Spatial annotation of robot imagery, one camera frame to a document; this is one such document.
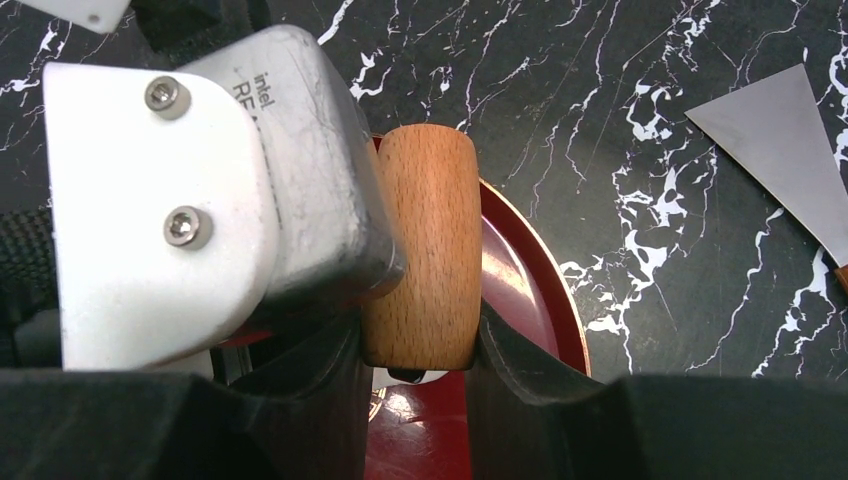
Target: spatula wooden handle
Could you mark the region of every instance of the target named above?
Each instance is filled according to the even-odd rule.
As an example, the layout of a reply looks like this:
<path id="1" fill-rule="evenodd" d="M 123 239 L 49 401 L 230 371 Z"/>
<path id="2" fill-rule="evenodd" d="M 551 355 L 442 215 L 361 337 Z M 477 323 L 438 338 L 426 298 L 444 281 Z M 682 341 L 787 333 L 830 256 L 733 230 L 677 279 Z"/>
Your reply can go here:
<path id="1" fill-rule="evenodd" d="M 365 306 L 365 361 L 467 369 L 480 322 L 482 272 L 474 145 L 448 127 L 401 127 L 383 138 L 377 170 L 406 249 L 407 272 L 395 290 Z"/>
<path id="2" fill-rule="evenodd" d="M 842 289 L 848 293 L 848 265 L 837 268 L 833 271 L 836 274 L 836 279 L 839 280 L 839 284 L 842 285 Z"/>

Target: black marble countertop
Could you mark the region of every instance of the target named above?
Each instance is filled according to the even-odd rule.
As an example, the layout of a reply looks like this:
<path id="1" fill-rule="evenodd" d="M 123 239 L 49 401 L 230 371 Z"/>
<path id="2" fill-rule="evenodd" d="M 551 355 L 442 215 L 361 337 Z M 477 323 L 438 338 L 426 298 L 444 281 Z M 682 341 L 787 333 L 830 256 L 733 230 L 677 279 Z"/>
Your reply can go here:
<path id="1" fill-rule="evenodd" d="M 848 381 L 832 261 L 683 114 L 803 62 L 843 165 L 840 1 L 271 3 L 320 39 L 374 131 L 433 122 L 472 137 L 482 176 L 561 262 L 596 378 Z M 167 68 L 132 17 L 101 37 L 0 0 L 0 211 L 48 204 L 52 60 Z"/>

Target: screw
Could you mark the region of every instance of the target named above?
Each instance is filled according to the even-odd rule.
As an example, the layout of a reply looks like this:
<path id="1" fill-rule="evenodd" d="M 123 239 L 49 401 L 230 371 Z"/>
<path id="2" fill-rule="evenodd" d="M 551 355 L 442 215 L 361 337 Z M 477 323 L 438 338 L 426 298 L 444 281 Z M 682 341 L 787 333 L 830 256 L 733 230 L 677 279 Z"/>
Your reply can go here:
<path id="1" fill-rule="evenodd" d="M 157 77 L 144 91 L 144 103 L 165 120 L 176 120 L 191 106 L 191 92 L 173 77 Z"/>
<path id="2" fill-rule="evenodd" d="M 200 249 L 212 236 L 212 219 L 194 207 L 178 207 L 165 219 L 164 233 L 169 245 Z"/>

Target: wooden handle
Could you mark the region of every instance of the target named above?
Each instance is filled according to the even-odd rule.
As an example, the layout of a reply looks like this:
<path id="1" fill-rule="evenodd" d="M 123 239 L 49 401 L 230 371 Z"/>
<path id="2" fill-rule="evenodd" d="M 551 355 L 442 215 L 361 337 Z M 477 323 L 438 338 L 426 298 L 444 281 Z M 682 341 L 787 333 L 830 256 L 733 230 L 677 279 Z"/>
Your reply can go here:
<path id="1" fill-rule="evenodd" d="M 837 268 L 833 271 L 836 274 L 836 279 L 839 280 L 839 284 L 842 285 L 842 290 L 848 292 L 848 265 Z"/>
<path id="2" fill-rule="evenodd" d="M 448 127 L 401 127 L 383 138 L 377 170 L 408 265 L 395 290 L 365 306 L 365 361 L 411 370 L 470 368 L 483 245 L 474 145 Z"/>

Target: wooden knife handle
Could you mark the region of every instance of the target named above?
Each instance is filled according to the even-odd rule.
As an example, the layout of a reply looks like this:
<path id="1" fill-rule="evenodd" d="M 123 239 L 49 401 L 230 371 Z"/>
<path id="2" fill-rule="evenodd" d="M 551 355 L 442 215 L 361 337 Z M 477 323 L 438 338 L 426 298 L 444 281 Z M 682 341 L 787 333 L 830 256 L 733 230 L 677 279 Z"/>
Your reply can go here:
<path id="1" fill-rule="evenodd" d="M 848 293 L 848 265 L 837 268 L 833 271 L 836 274 L 836 279 L 839 280 L 839 284 L 842 285 L 842 289 Z"/>
<path id="2" fill-rule="evenodd" d="M 407 272 L 364 307 L 365 362 L 410 370 L 471 367 L 480 323 L 482 222 L 471 140 L 437 125 L 392 130 L 377 165 Z"/>

